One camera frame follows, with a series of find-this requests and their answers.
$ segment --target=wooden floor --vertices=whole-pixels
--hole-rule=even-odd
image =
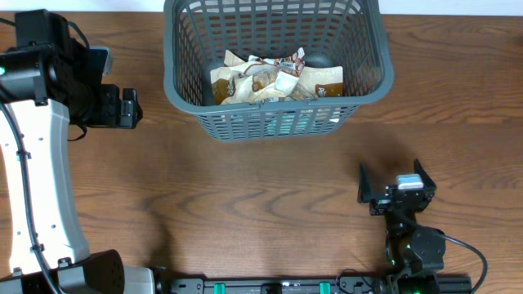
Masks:
[[[64,16],[111,48],[105,82],[135,87],[145,116],[134,131],[92,129],[69,143],[92,252],[209,278],[373,272],[390,266],[385,226],[356,202],[358,163],[394,176],[420,158],[438,190],[418,220],[484,252],[479,293],[523,292],[522,18],[385,16],[396,67],[386,99],[329,136],[223,144],[163,93],[162,14]],[[14,44],[0,26],[0,49]],[[6,275],[11,211],[0,179]],[[448,244],[445,272],[475,282],[481,262]]]

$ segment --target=wooden table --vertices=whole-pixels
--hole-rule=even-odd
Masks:
[[[479,293],[523,291],[522,18],[385,16],[396,67],[385,100],[329,136],[223,144],[163,93],[162,14],[64,16],[111,48],[105,82],[135,87],[145,115],[134,131],[92,129],[69,143],[92,252],[114,248],[126,265],[209,278],[374,272],[390,266],[385,226],[356,203],[358,163],[393,182],[420,158],[438,184],[420,223],[484,252]],[[12,46],[14,30],[0,26],[0,39]],[[2,176],[0,275],[11,235]],[[475,283],[477,256],[447,249],[445,272]]]

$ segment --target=plastic bin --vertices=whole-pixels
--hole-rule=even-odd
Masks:
[[[394,82],[378,0],[167,0],[164,15],[167,97],[218,140],[327,134]],[[246,60],[299,47],[306,66],[343,67],[344,97],[216,105],[210,71],[226,49]]]

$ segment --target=green strip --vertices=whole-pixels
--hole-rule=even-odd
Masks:
[[[320,283],[320,294],[330,294],[330,283]]]
[[[226,294],[226,285],[214,284],[214,294]]]

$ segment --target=cable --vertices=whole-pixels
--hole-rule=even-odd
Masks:
[[[11,96],[11,94],[5,91],[2,87],[0,87],[0,90],[2,90],[4,94]],[[47,268],[45,258],[42,254],[42,246],[38,241],[38,236],[36,235],[36,229],[34,226],[33,205],[31,203],[31,189],[29,187],[29,169],[27,166],[28,152],[25,150],[24,141],[22,141],[22,135],[18,131],[18,128],[15,125],[15,121],[9,113],[9,111],[7,110],[7,107],[2,102],[0,102],[0,110],[6,117],[7,123],[9,123],[9,127],[11,127],[11,131],[13,132],[13,136],[15,137],[16,141],[16,146],[18,148],[16,154],[18,155],[18,159],[20,160],[20,167],[22,170],[22,185],[24,189],[25,201],[25,219],[27,220],[27,228],[29,230],[29,238],[31,240],[31,246],[34,255],[36,256],[38,265],[40,265],[43,277],[46,279],[47,285],[49,285],[49,288],[52,290],[52,292],[54,294],[65,294],[65,292],[60,288],[60,286],[55,285],[54,281],[52,280],[51,273]]]
[[[0,17],[0,23],[6,24],[6,25],[16,26],[16,24],[14,22],[12,22],[10,20],[3,19],[2,17]]]
[[[409,219],[408,217],[406,217],[403,213],[401,212],[398,212],[398,211],[392,211],[396,216],[398,216],[402,221],[404,221],[405,223],[413,226],[414,228],[430,228],[430,227],[426,227],[424,225],[420,225],[418,223],[416,223],[415,221]],[[481,271],[481,276],[480,276],[480,279],[477,281],[476,285],[474,285],[474,287],[472,288],[471,290],[471,294],[472,293],[475,293],[480,287],[481,287],[481,284],[485,281],[485,278],[487,276],[487,271],[489,270],[489,263],[487,262],[487,259],[485,258],[485,256],[483,255],[483,253],[481,253],[479,250],[475,249],[473,246],[463,242],[463,241],[459,241],[455,238],[452,238],[450,236],[447,236],[445,234],[438,234],[437,235],[438,237],[440,238],[443,238],[447,241],[450,241],[454,244],[458,244],[459,246],[461,247],[465,247],[466,249],[476,253],[480,259],[481,259],[481,262],[483,264],[483,270]]]
[[[341,276],[342,276],[345,272],[347,272],[347,271],[349,271],[349,270],[350,270],[350,271],[353,271],[353,272],[355,272],[355,273],[357,273],[357,274],[360,276],[361,280],[362,280],[362,281],[363,281],[367,286],[369,286],[370,290],[365,291],[365,292],[362,292],[362,293],[365,294],[365,293],[372,292],[372,291],[374,290],[373,286],[372,286],[369,282],[367,282],[367,280],[365,279],[365,277],[363,276],[363,274],[360,273],[359,271],[357,271],[356,269],[342,269],[342,271],[341,271],[339,274],[337,274],[336,278],[334,279],[334,282],[336,283],[336,286],[338,286],[338,288],[340,289],[341,292],[344,292],[345,294],[354,294],[354,293],[348,292],[347,290],[343,289],[343,287],[340,285],[340,278],[341,278]]]
[[[82,39],[83,43],[85,44],[87,52],[89,52],[89,50],[91,48],[89,47],[89,42],[87,41],[87,38],[85,38],[85,35],[82,33],[82,30],[72,21],[68,21],[67,23],[71,26],[71,28],[73,28],[76,31],[78,36],[80,36],[80,38]]]

